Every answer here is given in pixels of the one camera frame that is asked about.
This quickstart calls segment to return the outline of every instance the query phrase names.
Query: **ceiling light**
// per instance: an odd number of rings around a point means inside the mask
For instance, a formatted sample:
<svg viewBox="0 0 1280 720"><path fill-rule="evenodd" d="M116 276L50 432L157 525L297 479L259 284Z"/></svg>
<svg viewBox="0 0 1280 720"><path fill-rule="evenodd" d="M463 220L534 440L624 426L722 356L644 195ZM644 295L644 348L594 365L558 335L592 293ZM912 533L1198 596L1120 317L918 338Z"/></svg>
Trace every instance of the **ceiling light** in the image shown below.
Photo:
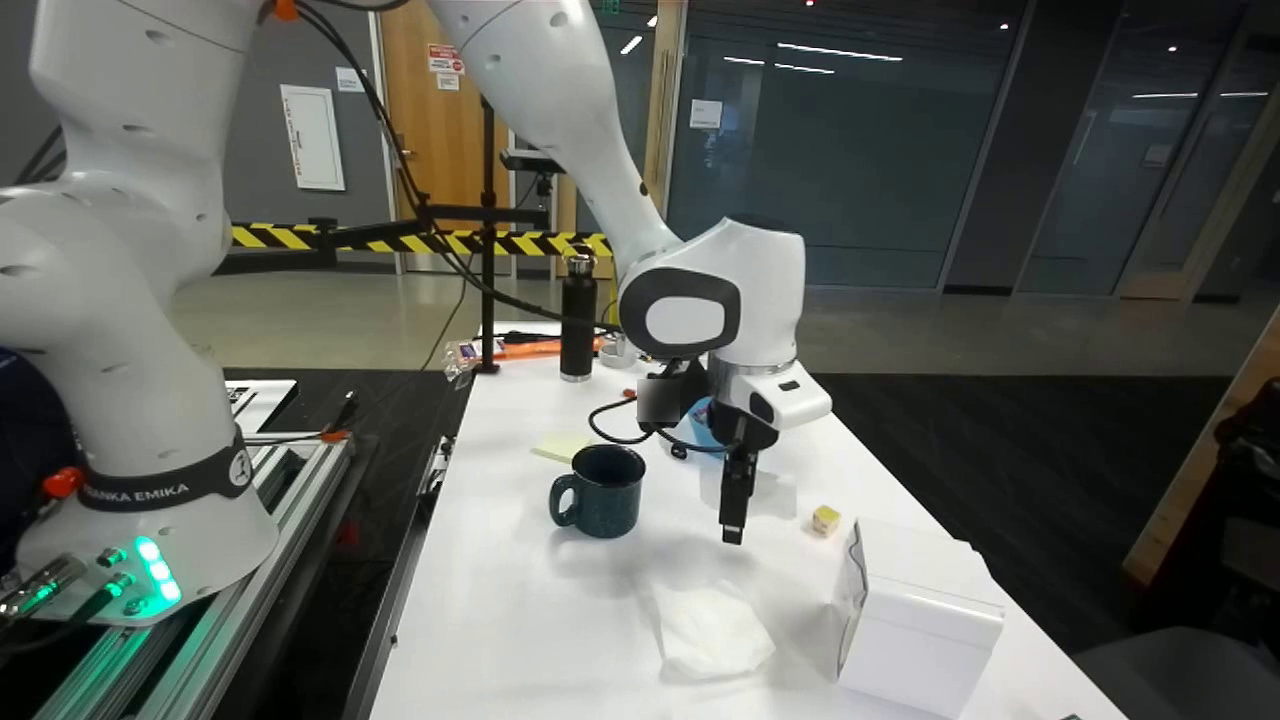
<svg viewBox="0 0 1280 720"><path fill-rule="evenodd" d="M633 57L644 42L644 37L633 37L616 57Z"/></svg>
<svg viewBox="0 0 1280 720"><path fill-rule="evenodd" d="M798 75L834 75L834 66L815 66L815 64L770 64L779 72L798 72Z"/></svg>
<svg viewBox="0 0 1280 720"><path fill-rule="evenodd" d="M1220 92L1220 98L1266 98L1271 92L1251 87L1251 92ZM1128 98L1135 104L1190 104L1198 92L1132 92Z"/></svg>
<svg viewBox="0 0 1280 720"><path fill-rule="evenodd" d="M1135 104L1179 104L1197 98L1198 92L1132 92Z"/></svg>
<svg viewBox="0 0 1280 720"><path fill-rule="evenodd" d="M838 60L868 60L868 64L902 64L902 57L825 47L825 42L788 42L788 41L779 41L777 47L785 47L785 51L805 51L805 57L838 57Z"/></svg>
<svg viewBox="0 0 1280 720"><path fill-rule="evenodd" d="M722 64L763 66L758 57L722 57Z"/></svg>

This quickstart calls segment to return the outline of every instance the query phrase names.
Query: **wall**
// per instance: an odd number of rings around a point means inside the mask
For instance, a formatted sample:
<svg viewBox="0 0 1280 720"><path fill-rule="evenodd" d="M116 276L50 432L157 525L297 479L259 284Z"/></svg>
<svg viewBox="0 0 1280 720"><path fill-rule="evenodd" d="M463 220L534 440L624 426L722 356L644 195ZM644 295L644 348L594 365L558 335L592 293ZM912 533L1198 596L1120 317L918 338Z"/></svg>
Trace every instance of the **wall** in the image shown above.
<svg viewBox="0 0 1280 720"><path fill-rule="evenodd" d="M26 85L30 0L0 2L0 185L13 185L18 162L50 126L50 110ZM368 60L368 15L322 11L343 41ZM334 95L341 147L348 192L291 186L285 143L279 85L334 85L334 51L305 25L262 25L254 32L240 108L226 138L226 213L234 220L307 220L334 215L343 224L374 224L389 215L383 155L363 95Z"/></svg>

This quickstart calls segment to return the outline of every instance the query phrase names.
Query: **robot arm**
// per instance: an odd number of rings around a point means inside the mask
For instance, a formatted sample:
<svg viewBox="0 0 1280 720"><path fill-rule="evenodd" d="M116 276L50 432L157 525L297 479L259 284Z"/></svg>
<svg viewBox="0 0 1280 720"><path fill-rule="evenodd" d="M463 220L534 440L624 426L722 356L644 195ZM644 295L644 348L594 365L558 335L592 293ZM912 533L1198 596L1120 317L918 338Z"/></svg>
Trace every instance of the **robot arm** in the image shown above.
<svg viewBox="0 0 1280 720"><path fill-rule="evenodd" d="M620 262L624 333L654 360L711 356L711 426L730 446L722 539L740 539L757 451L833 408L794 360L805 238L720 220L694 238L654 215L628 155L589 0L431 0L482 98L581 181Z"/></svg>
<svg viewBox="0 0 1280 720"><path fill-rule="evenodd" d="M118 573L141 557L131 542L161 546L171 577L141 579L105 625L152 625L220 593L277 539L249 490L220 367L167 321L176 288L226 248L220 162L259 8L36 8L30 81L60 117L66 170L0 192L0 348L60 390L89 483L22 533L18 577L55 557Z"/></svg>

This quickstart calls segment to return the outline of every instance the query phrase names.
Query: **green light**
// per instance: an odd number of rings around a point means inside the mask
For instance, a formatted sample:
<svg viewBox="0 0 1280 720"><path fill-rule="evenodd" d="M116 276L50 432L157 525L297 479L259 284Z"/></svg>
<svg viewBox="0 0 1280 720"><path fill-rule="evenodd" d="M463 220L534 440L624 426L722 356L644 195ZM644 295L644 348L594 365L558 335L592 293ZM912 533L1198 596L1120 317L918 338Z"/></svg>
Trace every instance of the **green light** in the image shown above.
<svg viewBox="0 0 1280 720"><path fill-rule="evenodd" d="M113 583L105 583L105 593L118 599L128 583L131 583L128 577L116 577Z"/></svg>
<svg viewBox="0 0 1280 720"><path fill-rule="evenodd" d="M152 535L141 535L141 539L131 539L131 542L134 542L134 557L141 557L141 559L147 559L147 563L161 559L161 542L157 542Z"/></svg>
<svg viewBox="0 0 1280 720"><path fill-rule="evenodd" d="M176 603L185 593L176 588L176 579L163 579L163 583L161 583L161 596L163 596L167 603Z"/></svg>
<svg viewBox="0 0 1280 720"><path fill-rule="evenodd" d="M40 583L40 588L30 593L30 603L43 603L50 593L55 593L55 583Z"/></svg>

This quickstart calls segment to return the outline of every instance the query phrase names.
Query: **white box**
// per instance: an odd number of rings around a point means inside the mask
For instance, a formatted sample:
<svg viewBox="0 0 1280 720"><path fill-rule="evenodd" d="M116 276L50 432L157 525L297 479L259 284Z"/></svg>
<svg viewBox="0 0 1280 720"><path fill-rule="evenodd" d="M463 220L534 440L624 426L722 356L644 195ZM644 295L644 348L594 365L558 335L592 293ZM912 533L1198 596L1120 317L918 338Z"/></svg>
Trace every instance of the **white box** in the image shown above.
<svg viewBox="0 0 1280 720"><path fill-rule="evenodd" d="M958 717L1001 638L984 559L940 533L868 525L838 573L838 688L927 717Z"/></svg>

